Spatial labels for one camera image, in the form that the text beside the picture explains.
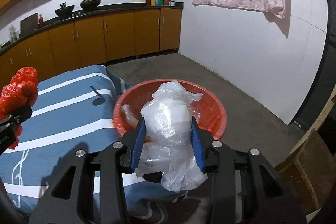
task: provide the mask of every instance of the countertop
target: countertop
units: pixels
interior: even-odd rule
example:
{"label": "countertop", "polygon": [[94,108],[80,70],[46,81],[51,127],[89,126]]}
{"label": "countertop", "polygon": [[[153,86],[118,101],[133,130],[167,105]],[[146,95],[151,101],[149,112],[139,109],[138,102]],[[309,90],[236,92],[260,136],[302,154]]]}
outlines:
{"label": "countertop", "polygon": [[44,22],[44,26],[41,28],[36,29],[35,31],[31,32],[28,35],[25,35],[24,37],[20,37],[18,40],[16,40],[13,43],[8,44],[7,46],[1,48],[0,50],[0,56],[4,53],[8,52],[12,47],[19,44],[21,41],[32,37],[33,35],[36,35],[40,32],[47,31],[49,29],[55,28],[58,25],[62,25],[68,22],[76,21],[79,19],[83,19],[86,17],[94,17],[99,15],[108,14],[111,12],[120,12],[120,11],[127,11],[127,10],[152,10],[152,9],[160,9],[160,8],[169,8],[169,9],[183,9],[183,2],[176,2],[174,7],[170,6],[146,6],[144,2],[137,2],[137,3],[121,3],[121,4],[110,4],[110,5],[102,5],[98,6],[97,10],[93,12],[86,12],[84,10],[78,10],[72,13],[71,17],[68,17],[66,19],[61,19],[60,17],[54,17],[52,19],[46,20]]}

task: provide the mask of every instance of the blue gripper pad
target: blue gripper pad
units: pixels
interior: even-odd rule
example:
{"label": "blue gripper pad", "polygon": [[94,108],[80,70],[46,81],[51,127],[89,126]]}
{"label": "blue gripper pad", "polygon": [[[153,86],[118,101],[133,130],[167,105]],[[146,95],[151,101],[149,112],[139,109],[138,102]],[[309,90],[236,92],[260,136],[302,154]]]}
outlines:
{"label": "blue gripper pad", "polygon": [[205,170],[204,150],[198,133],[199,128],[195,118],[193,117],[193,122],[191,124],[191,146],[193,147],[196,164],[203,172]]}
{"label": "blue gripper pad", "polygon": [[145,120],[142,119],[142,122],[140,125],[137,126],[137,135],[136,139],[134,141],[134,145],[131,151],[131,163],[130,163],[130,169],[132,172],[135,171],[135,169],[139,165],[140,156],[142,152],[142,147],[145,142],[145,136],[146,136],[146,125]]}

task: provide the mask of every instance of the silver screw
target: silver screw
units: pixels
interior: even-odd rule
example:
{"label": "silver screw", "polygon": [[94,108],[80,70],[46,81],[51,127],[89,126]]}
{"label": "silver screw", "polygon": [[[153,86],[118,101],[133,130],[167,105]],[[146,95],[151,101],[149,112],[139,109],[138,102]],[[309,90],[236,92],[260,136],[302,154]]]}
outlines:
{"label": "silver screw", "polygon": [[77,152],[76,152],[76,156],[77,157],[82,157],[82,156],[84,156],[85,155],[85,151],[84,150],[78,150]]}
{"label": "silver screw", "polygon": [[253,155],[253,156],[258,156],[260,154],[259,150],[256,149],[256,148],[252,148],[250,150],[250,153]]}
{"label": "silver screw", "polygon": [[114,147],[115,149],[120,148],[120,147],[122,147],[122,146],[123,146],[123,143],[122,143],[122,142],[115,142],[115,143],[113,144],[113,147]]}
{"label": "silver screw", "polygon": [[220,141],[213,141],[213,142],[212,142],[212,146],[218,148],[218,147],[221,147],[221,146],[222,146],[222,143],[221,143]]}

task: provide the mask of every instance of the red plastic tub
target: red plastic tub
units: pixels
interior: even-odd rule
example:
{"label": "red plastic tub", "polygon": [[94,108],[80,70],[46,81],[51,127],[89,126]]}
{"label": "red plastic tub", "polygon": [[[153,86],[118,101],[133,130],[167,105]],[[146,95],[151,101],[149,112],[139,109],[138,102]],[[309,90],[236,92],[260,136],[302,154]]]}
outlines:
{"label": "red plastic tub", "polygon": [[192,82],[178,79],[155,79],[142,82],[127,90],[115,104],[113,112],[113,125],[120,137],[128,130],[133,129],[125,121],[125,114],[121,112],[121,106],[129,104],[133,114],[140,118],[140,110],[143,105],[153,100],[152,94],[162,83],[177,80],[189,92],[203,94],[200,101],[194,101],[191,107],[201,114],[198,125],[202,129],[211,132],[215,140],[220,140],[226,128],[226,111],[219,99],[206,88]]}

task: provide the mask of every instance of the gray floor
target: gray floor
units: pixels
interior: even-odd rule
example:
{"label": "gray floor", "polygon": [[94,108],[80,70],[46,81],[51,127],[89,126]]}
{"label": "gray floor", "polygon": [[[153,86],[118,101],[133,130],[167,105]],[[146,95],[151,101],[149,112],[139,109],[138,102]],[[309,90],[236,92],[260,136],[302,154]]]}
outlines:
{"label": "gray floor", "polygon": [[[281,163],[290,149],[303,136],[293,124],[286,126],[269,110],[215,73],[178,53],[141,58],[108,67],[131,85],[156,78],[176,78],[197,83],[212,91],[222,102],[227,113],[227,127],[222,141],[232,149],[247,151],[258,148],[272,165]],[[190,191],[188,199],[168,204],[168,223],[204,223],[207,180]]]}

